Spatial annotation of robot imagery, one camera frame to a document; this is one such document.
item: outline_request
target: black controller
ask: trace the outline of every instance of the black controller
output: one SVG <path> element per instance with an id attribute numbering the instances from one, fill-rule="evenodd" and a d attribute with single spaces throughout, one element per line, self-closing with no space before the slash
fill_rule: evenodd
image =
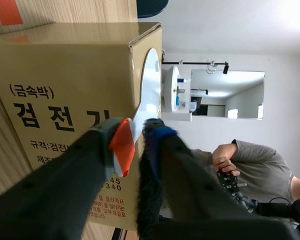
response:
<path id="1" fill-rule="evenodd" d="M 258 202 L 255 200 L 250 200 L 240 192 L 237 177 L 222 171 L 218 171 L 216 174 L 224 190 L 229 192 L 231 197 L 241 207 L 245 208 L 249 213 L 252 213 L 255 210 Z"/>

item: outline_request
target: sink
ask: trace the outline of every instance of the sink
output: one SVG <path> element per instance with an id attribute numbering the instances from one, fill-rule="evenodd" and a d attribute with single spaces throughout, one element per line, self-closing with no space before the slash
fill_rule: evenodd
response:
<path id="1" fill-rule="evenodd" d="M 162 96 L 164 97 L 164 107 L 168 112 L 178 110 L 177 85 L 179 77 L 179 69 L 176 66 L 172 66 L 165 76 Z"/>

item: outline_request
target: white ceiling light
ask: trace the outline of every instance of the white ceiling light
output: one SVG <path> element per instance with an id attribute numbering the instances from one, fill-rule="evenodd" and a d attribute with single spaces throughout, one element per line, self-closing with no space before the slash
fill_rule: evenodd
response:
<path id="1" fill-rule="evenodd" d="M 286 26 L 300 30 L 300 0 L 282 0 L 278 10 Z"/>

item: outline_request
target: cardboard box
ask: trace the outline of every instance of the cardboard box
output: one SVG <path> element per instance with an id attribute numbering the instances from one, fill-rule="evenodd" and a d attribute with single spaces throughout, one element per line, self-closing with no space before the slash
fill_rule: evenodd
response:
<path id="1" fill-rule="evenodd" d="M 0 36 L 0 97 L 33 169 L 52 161 L 93 124 L 133 118 L 159 23 L 55 23 Z M 103 185 L 90 220 L 136 230 L 138 160 Z"/>

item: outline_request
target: box flap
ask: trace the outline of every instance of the box flap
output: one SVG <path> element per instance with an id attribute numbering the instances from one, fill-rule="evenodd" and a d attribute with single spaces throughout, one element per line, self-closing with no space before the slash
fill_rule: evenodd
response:
<path id="1" fill-rule="evenodd" d="M 53 23 L 0 35 L 0 44 L 129 45 L 151 33 L 157 22 Z"/>

